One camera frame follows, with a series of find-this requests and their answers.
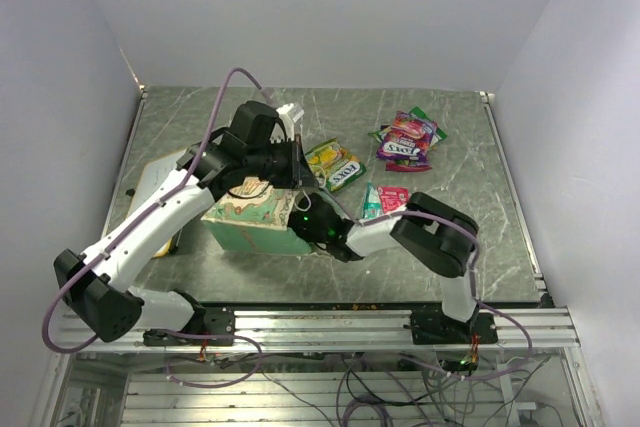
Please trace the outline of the green printed paper bag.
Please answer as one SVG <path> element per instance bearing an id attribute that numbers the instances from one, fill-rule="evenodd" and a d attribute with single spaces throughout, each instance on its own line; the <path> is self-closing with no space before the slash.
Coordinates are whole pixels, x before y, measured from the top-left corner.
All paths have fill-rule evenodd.
<path id="1" fill-rule="evenodd" d="M 300 194 L 247 177 L 210 208 L 201 222 L 225 251 L 302 256 L 312 251 L 288 226 Z"/>

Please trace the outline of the teal mint snack packet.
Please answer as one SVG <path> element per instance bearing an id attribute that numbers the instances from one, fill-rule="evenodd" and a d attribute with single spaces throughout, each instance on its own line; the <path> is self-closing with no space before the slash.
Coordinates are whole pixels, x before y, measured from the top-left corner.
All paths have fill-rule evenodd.
<path id="1" fill-rule="evenodd" d="M 378 189 L 371 182 L 367 184 L 362 206 L 362 219 L 371 220 L 384 214 Z"/>

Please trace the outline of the red snack packet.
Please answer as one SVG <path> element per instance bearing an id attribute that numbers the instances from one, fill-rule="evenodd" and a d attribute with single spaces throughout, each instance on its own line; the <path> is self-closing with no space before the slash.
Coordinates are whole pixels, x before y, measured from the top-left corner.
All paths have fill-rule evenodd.
<path id="1" fill-rule="evenodd" d="M 379 186 L 377 193 L 381 209 L 385 214 L 404 206 L 410 197 L 409 191 L 401 187 Z"/>

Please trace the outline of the purple candy packet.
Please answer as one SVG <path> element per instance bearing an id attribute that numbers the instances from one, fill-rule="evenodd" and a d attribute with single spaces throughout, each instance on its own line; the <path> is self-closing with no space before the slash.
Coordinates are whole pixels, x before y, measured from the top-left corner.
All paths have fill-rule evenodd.
<path id="1" fill-rule="evenodd" d="M 431 169 L 426 154 L 383 154 L 378 153 L 377 158 L 385 162 L 385 169 L 393 172 L 424 172 Z"/>

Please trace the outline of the purple white snack packet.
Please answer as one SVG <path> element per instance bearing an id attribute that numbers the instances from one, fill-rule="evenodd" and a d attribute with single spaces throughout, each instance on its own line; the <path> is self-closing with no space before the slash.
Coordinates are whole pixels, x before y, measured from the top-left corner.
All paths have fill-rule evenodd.
<path id="1" fill-rule="evenodd" d="M 426 162 L 437 124 L 412 113 L 398 111 L 382 138 L 376 157 L 385 161 Z"/>

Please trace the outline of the green yellow candy packet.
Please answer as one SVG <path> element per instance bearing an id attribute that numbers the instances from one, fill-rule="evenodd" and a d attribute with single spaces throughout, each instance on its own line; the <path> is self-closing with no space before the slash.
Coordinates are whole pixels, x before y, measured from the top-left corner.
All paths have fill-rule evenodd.
<path id="1" fill-rule="evenodd" d="M 439 127 L 439 125 L 431 119 L 422 109 L 419 107 L 414 107 L 409 111 L 409 114 L 415 118 L 420 118 L 422 120 L 431 122 L 435 127 L 435 132 L 432 137 L 431 145 L 435 145 L 438 142 L 441 142 L 447 138 L 447 134 Z M 368 136 L 377 140 L 378 142 L 382 142 L 386 134 L 390 131 L 390 125 L 381 125 L 377 130 L 368 133 Z"/>

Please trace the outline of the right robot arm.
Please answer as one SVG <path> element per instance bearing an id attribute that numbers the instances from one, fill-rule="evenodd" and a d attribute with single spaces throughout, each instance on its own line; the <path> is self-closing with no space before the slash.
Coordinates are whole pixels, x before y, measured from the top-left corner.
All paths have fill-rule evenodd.
<path id="1" fill-rule="evenodd" d="M 478 304 L 472 270 L 479 256 L 479 225 L 470 216 L 416 192 L 405 205 L 387 214 L 355 221 L 313 194 L 309 209 L 292 212 L 288 226 L 299 238 L 319 245 L 341 262 L 403 248 L 441 279 L 442 334 L 459 343 L 475 332 Z"/>

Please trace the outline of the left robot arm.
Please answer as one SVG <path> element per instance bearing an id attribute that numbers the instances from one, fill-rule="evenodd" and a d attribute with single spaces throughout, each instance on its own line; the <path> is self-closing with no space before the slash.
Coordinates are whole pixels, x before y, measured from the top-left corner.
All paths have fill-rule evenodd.
<path id="1" fill-rule="evenodd" d="M 301 145 L 303 109 L 274 109 L 257 101 L 240 105 L 227 127 L 209 130 L 177 161 L 160 187 L 116 229 L 76 254 L 54 261 L 64 301 L 103 342 L 135 328 L 168 330 L 182 344 L 203 334 L 204 309 L 177 291 L 134 289 L 159 249 L 229 190 L 256 177 L 285 190 L 317 182 Z"/>

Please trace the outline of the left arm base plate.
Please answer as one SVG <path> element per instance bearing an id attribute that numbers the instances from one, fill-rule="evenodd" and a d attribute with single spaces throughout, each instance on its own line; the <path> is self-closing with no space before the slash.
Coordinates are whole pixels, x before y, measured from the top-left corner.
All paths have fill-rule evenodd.
<path id="1" fill-rule="evenodd" d="M 187 345 L 231 346 L 235 333 L 235 315 L 226 307 L 205 307 L 178 331 L 150 329 L 143 333 L 143 344 L 147 347 L 177 347 Z"/>

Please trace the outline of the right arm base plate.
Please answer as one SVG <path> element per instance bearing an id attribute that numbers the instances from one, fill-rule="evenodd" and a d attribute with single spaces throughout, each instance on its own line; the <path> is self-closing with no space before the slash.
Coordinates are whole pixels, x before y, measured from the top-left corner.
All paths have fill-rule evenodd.
<path id="1" fill-rule="evenodd" d="M 411 311 L 403 324 L 414 345 L 496 344 L 498 334 L 494 316 L 475 308 L 471 318 L 462 322 L 447 317 L 440 304 L 428 303 Z"/>

